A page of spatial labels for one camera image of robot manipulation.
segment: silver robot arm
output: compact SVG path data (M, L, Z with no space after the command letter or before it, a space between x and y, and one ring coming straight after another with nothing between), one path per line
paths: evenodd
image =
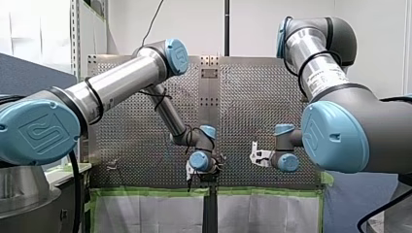
M138 91L150 95L176 145L196 147L190 165L202 172L215 168L215 129L202 125L188 130L164 97L161 85L183 75L188 53L179 40L144 46L134 58L66 89L52 87L0 106L0 161L13 165L43 165L65 156L89 125Z
M286 18L278 39L278 56L294 68L310 101L301 144L314 163L344 173L412 172L411 99L379 100L348 80L344 71L355 61L357 42L347 22Z

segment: white wall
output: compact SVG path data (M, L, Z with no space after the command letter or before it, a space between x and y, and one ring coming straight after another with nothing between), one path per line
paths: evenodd
M157 0L109 0L109 52L140 47ZM223 54L224 0L164 1L147 42L176 37L189 54ZM230 6L230 54L273 56L278 25L287 16L330 16L331 0L235 0Z
M87 77L87 60L91 54L107 53L107 21L88 4L80 1L81 80Z
M408 79L404 73L409 1L336 0L335 15L347 20L358 38L358 57L349 78L378 97L402 94Z
M233 56L275 56L279 23L287 17L329 17L333 0L232 0Z
M159 0L109 0L109 52L132 54L142 44ZM223 53L222 0L165 0L146 43L179 38L189 54Z
M412 66L405 59L412 55L405 43L410 1L232 0L230 55L274 56L278 25L286 16L342 17L355 29L359 43L349 78L378 97L412 92ZM189 54L223 54L223 2L164 1L147 43L175 37L187 45ZM131 54L140 47L158 3L109 0L109 53Z
M0 0L0 52L72 74L69 22L70 0Z

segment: perforated metal panel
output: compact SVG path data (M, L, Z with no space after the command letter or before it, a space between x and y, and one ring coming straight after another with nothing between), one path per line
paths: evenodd
M300 170L294 174L259 168L249 160L252 140L258 140L260 149L273 150L275 124L300 122L304 104L295 78L280 60L214 57L211 65L206 57L212 59L191 57L187 73L169 79L165 86L186 124L210 122L218 128L218 152L227 157L220 185L319 188L319 173L302 150L297 153ZM100 74L128 59L91 56L89 74ZM93 186L187 185L186 148L169 142L169 133L147 96L133 95L105 114L90 130L89 140L91 153L100 160L92 172ZM117 167L110 169L114 161Z

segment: metal pole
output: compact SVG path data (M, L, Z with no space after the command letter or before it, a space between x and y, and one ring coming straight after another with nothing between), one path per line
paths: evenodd
M224 56L230 56L230 0L224 0Z
M218 175L205 175L200 184L209 188L209 196L203 199L202 233L218 233Z

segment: black cable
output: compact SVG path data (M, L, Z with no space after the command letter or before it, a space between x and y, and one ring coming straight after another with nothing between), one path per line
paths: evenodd
M341 64L342 64L342 58L340 57L339 53L337 53L335 51L332 51L332 50L319 51L319 52L313 53L308 58L306 58L306 60L300 66L299 72L297 73L297 83L299 85L299 90L300 90L300 92L302 92L302 94L305 97L307 97L307 95L306 95L306 92L303 89L303 85L302 85L303 70L305 69L306 65L309 64L309 62L311 62L313 59L317 58L318 56L320 56L322 54L330 54L332 56L332 58L338 63L339 66L341 66Z
M80 215L81 215L81 208L82 208L82 186L81 186L79 165L77 163L76 154L73 150L70 151L69 157L70 157L70 162L72 163L73 179L75 183L75 219L73 223L73 233L78 233L79 227L80 227Z
M288 65L288 62L286 61L287 59L286 59L286 41L287 41L287 37L286 37L286 27L287 27L287 24L288 24L288 21L290 20L290 19L293 19L293 17L286 17L285 18L285 21L284 21L284 38L283 38L283 44L284 44L284 48L283 48L283 50L284 50L284 52L283 52L283 60L284 60L284 64L285 64L285 67L286 67L286 69L288 70L288 72L289 73L291 73L293 76L297 76L297 73L295 73L290 67L289 67L289 65Z
M202 132L209 140L210 140L210 142L212 143L212 150L215 148L215 142L214 142L214 140L213 140L213 138L211 138L209 135L207 135L206 133L205 133L205 131L203 131L201 128L193 128L193 130L195 130L195 129L197 129L198 131L200 131L200 132Z
M172 99L172 96L166 94L166 93L167 93L166 87L164 88L163 93L161 93L161 94L150 94L150 93L145 92L145 91L138 91L138 92L141 93L141 94L144 94L144 95L161 97L161 99L160 99L160 100L157 102L157 104L154 106L154 111L157 110L158 106L160 106L160 104L161 104L161 102L163 102L164 98Z
M364 231L361 229L361 226L367 222L371 217L378 215L381 212L386 211L388 208L398 204L399 202L405 200L406 198L408 198L410 195L412 195L412 189L410 189L409 191L403 193L402 195L396 197L396 199L388 202L387 204L379 207L378 209L374 210L373 212L367 214L366 216L364 216L363 218L360 219L360 221L358 221L357 224L357 228L359 230L360 233L364 233Z
M155 14L154 14L154 18L152 19L151 25L149 26L149 30L146 33L146 36L143 38L142 47L145 45L146 38L148 38L149 34L151 33L152 26L154 25L155 18L157 17L158 11L160 11L160 7L163 4L163 1L164 0L161 0L160 3L158 4L157 10L155 11Z
M188 145L188 147L186 148L185 155L188 155L191 142L193 141L193 132L192 132L191 126L188 124L187 127L189 128L190 139L188 140L189 137L188 136L186 137L186 145Z
M193 182L193 174L190 174L190 178L188 179L188 192L191 190L191 183Z
M382 102L392 102L392 101L403 101L407 103L412 103L412 98L407 97L407 96L398 96L398 97L390 97L390 98L384 98L380 99Z
M197 172L197 170L194 170L194 174L199 178L199 180L202 182L202 178L200 177L200 174Z
M0 105L7 104L7 103L10 103L10 102L15 102L15 101L20 100L22 98L25 98L25 96L20 96L20 95L0 96Z
M97 99L97 103L98 103L98 110L99 110L99 117L97 118L97 120L95 120L94 122L90 123L89 125L93 125L97 122L100 121L100 119L102 119L103 117L103 112L104 112L104 105L102 100L100 99L99 94L97 93L97 91L93 88L93 86L90 84L90 82L88 81L90 79L90 77L86 77L85 78L85 83L87 84L88 88L91 90L91 92L93 93L94 97Z

